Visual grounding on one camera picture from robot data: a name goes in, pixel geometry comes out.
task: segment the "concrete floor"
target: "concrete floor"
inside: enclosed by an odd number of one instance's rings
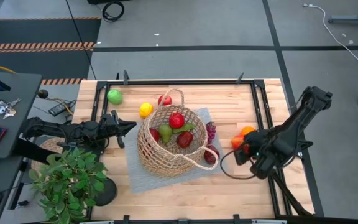
[[[100,10],[85,0],[69,3],[76,17],[100,16]],[[321,11],[303,8],[301,0],[268,3],[281,46],[337,45],[322,26]],[[328,15],[358,13],[354,0],[306,3],[322,7]],[[120,21],[102,21],[98,47],[273,45],[259,0],[133,0],[124,5]],[[0,8],[0,18],[69,16],[63,0],[5,0]],[[340,41],[358,45],[358,26],[328,26]],[[305,136],[314,141],[310,156],[325,216],[358,219],[358,62],[345,51],[285,51],[283,56],[295,98],[313,85],[334,94],[332,107],[317,115]],[[242,72],[244,78],[282,78],[274,51],[94,52],[92,64],[97,79],[115,78],[124,69],[131,78],[236,78]],[[54,97],[68,100],[78,91],[75,85],[46,88]],[[35,105],[50,108],[41,101]],[[36,109],[30,115],[64,121]],[[26,208],[3,216],[16,223],[42,218],[42,211]]]

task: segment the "woven basket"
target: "woven basket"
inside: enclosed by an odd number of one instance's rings
[[[171,91],[178,91],[180,93],[181,105],[162,105]],[[150,128],[158,130],[161,124],[168,124],[170,115],[176,112],[185,117],[186,123],[193,123],[195,125],[195,129],[191,130],[193,140],[190,146],[184,149],[180,148],[176,143],[179,134],[173,134],[170,141],[166,144],[162,142],[161,138],[159,142],[156,142],[150,134]],[[204,170],[215,169],[219,162],[218,155],[205,147],[206,143],[207,132],[205,124],[197,114],[185,107],[185,97],[179,89],[167,91],[158,108],[144,120],[137,135],[137,148],[143,166],[151,174],[161,177],[178,176],[192,170],[194,166]],[[216,162],[212,167],[205,167],[199,164],[203,159],[205,150],[212,153],[215,157]]]

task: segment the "desk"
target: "desk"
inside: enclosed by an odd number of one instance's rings
[[[135,85],[137,80],[129,81],[132,84],[113,84],[111,88],[120,90],[124,101],[117,106],[108,104],[107,110],[108,112],[112,109],[117,110],[118,117],[125,121],[142,121],[139,117],[141,103],[149,102],[156,107],[160,95],[168,89],[180,88],[185,94],[186,107],[192,110],[204,107],[209,109],[225,153],[232,150],[231,138],[239,134],[244,126],[258,127],[249,86],[153,85],[153,80],[147,81],[147,85]],[[289,116],[282,84],[279,79],[265,79],[264,83],[274,125],[282,124]],[[97,81],[81,82],[73,117],[74,123],[91,119],[96,84]],[[257,94],[258,99],[262,99],[261,92],[258,91]],[[101,115],[103,96],[104,90],[99,99],[97,118]],[[171,97],[173,103],[179,102],[176,93]],[[259,105],[262,108],[264,127],[267,128],[261,101]],[[274,217],[268,181],[256,178],[234,180],[223,174],[211,175],[141,194],[132,194],[129,188],[126,156],[124,150],[118,147],[115,138],[111,138],[110,145],[101,156],[101,162],[109,170],[107,176],[116,182],[118,195],[109,205],[94,207],[92,220],[122,220],[124,215],[130,215],[131,220],[232,219],[233,214],[239,214],[241,218]],[[231,174],[250,175],[248,165],[235,165],[233,157],[228,157],[226,162],[229,164]],[[313,213],[301,160],[295,159],[285,168],[284,173],[288,188],[300,203]],[[278,194],[278,202],[280,210],[284,211],[281,194]]]
[[[0,115],[0,127],[7,129],[0,142],[0,191],[7,190],[13,186],[23,161],[22,156],[11,156],[11,153],[15,149],[20,135],[20,126],[27,119],[41,80],[41,75],[0,73],[0,81],[11,87],[10,91],[0,92],[0,99],[5,101],[13,101],[16,98],[22,99],[14,107],[17,111],[14,117],[2,119],[3,116]],[[0,203],[0,217],[8,196],[9,191],[5,191]]]

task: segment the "wooden table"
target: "wooden table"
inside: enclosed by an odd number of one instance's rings
[[[289,116],[285,96],[279,79],[265,79],[266,92],[274,125],[282,124]],[[128,85],[114,86],[124,95],[121,105],[108,105],[108,111],[117,110],[125,121],[142,121],[139,107],[149,102],[155,107],[157,99],[168,89],[180,88],[185,94],[185,106],[193,110],[207,107],[217,126],[219,141],[225,153],[232,150],[231,139],[244,126],[257,128],[254,103],[249,86],[245,85]],[[74,123],[88,121],[91,117],[96,81],[82,81],[73,118]],[[262,97],[258,92],[264,127],[267,128]],[[103,94],[99,108],[103,104]],[[171,95],[173,103],[179,96]],[[132,194],[126,167],[126,154],[111,138],[110,145],[101,157],[108,168],[107,176],[117,184],[118,195],[109,205],[94,207],[92,220],[231,219],[233,214],[241,218],[273,218],[272,202],[267,180],[257,178],[235,180],[225,175],[211,175],[188,182]],[[227,161],[230,173],[250,175],[249,164],[237,166],[234,157]],[[311,213],[313,205],[300,159],[284,169],[285,180],[299,202]],[[280,211],[284,214],[282,195],[278,189]]]

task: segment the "hazard tape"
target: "hazard tape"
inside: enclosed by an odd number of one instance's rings
[[[43,79],[41,85],[76,85],[80,84],[85,78],[53,78]]]
[[[64,18],[0,18],[0,21],[31,21],[31,20],[36,20],[36,21],[47,21],[47,20],[66,20],[66,19],[71,19],[70,17],[64,17]],[[74,17],[74,19],[102,19],[100,17]]]
[[[0,53],[15,52],[57,52],[72,50],[90,50],[96,46],[94,42],[54,42],[54,43],[8,43],[0,44]]]

